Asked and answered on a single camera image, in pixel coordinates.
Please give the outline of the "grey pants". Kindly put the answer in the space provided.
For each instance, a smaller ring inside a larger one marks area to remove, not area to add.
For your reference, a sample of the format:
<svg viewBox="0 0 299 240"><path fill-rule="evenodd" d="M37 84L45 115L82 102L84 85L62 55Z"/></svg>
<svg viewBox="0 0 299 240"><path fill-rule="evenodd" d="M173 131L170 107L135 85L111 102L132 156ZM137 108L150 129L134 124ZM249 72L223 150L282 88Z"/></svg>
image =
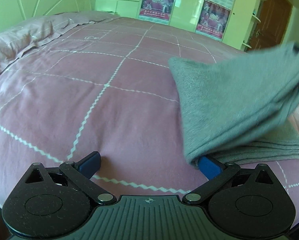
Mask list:
<svg viewBox="0 0 299 240"><path fill-rule="evenodd" d="M299 159L289 117L299 106L299 46L256 50L217 64L169 59L179 94L184 158L197 166Z"/></svg>

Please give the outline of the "pink checked bed sheet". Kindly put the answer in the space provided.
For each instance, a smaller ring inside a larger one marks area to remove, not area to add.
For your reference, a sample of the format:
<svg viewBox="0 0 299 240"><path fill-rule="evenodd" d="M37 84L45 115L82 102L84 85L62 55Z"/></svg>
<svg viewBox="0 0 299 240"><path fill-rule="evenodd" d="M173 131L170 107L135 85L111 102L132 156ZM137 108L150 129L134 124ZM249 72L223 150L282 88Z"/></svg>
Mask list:
<svg viewBox="0 0 299 240"><path fill-rule="evenodd" d="M182 196L205 183L184 158L168 62L217 64L243 54L198 34L120 17L79 25L30 49L0 74L0 206L31 164L58 167L93 151L102 158L93 181L116 196ZM289 121L299 134L299 106ZM299 223L299 159L260 163L281 182Z"/></svg>

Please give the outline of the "pink pillow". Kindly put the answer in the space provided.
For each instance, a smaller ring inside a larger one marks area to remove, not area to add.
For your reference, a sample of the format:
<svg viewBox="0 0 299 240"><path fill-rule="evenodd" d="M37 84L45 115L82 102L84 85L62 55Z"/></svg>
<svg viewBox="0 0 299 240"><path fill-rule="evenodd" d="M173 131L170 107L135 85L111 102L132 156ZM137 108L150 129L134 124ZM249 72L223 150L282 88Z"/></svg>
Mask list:
<svg viewBox="0 0 299 240"><path fill-rule="evenodd" d="M119 17L103 11L64 12L14 25L0 33L0 74L30 49L43 46L79 25L105 23Z"/></svg>

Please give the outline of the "red poster lower left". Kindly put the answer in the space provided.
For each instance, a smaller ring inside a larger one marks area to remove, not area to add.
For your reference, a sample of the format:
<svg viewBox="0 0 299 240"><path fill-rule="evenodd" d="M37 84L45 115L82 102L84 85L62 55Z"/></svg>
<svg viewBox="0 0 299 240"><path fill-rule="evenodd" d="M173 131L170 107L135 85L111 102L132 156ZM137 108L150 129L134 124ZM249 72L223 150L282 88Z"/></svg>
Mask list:
<svg viewBox="0 0 299 240"><path fill-rule="evenodd" d="M217 41L223 39L230 10L205 1L200 13L195 33L207 36Z"/></svg>

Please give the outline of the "brown wooden door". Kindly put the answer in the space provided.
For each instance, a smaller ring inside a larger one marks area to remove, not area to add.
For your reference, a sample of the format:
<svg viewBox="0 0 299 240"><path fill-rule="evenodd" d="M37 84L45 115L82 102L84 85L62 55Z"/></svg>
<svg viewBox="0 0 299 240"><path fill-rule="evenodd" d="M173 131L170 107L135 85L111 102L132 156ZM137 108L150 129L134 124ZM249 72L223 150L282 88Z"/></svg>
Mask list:
<svg viewBox="0 0 299 240"><path fill-rule="evenodd" d="M249 40L250 50L259 50L281 44L289 22L292 5L287 0L266 0L258 15L260 23Z"/></svg>

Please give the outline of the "red poster upper left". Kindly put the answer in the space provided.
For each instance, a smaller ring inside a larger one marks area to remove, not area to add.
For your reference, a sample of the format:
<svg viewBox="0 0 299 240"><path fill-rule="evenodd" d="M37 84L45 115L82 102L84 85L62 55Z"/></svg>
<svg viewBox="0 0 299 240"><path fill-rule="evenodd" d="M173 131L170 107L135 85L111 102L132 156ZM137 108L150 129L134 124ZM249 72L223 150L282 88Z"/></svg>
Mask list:
<svg viewBox="0 0 299 240"><path fill-rule="evenodd" d="M141 0L139 20L169 25L174 0Z"/></svg>

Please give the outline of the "glossy cream wardrobe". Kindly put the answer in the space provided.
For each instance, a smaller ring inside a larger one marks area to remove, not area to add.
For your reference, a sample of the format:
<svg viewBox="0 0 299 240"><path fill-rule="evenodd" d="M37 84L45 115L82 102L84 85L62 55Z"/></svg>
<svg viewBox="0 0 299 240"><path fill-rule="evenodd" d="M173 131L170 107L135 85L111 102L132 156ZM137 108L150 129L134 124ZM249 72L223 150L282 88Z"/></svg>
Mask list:
<svg viewBox="0 0 299 240"><path fill-rule="evenodd" d="M174 0L169 26L195 33L205 1L207 0ZM245 50L248 46L247 33L251 28L256 2L257 0L234 0L232 7L224 7L231 12L221 42L238 50ZM123 17L137 19L140 6L141 0L95 1L95 9L98 11L113 12Z"/></svg>

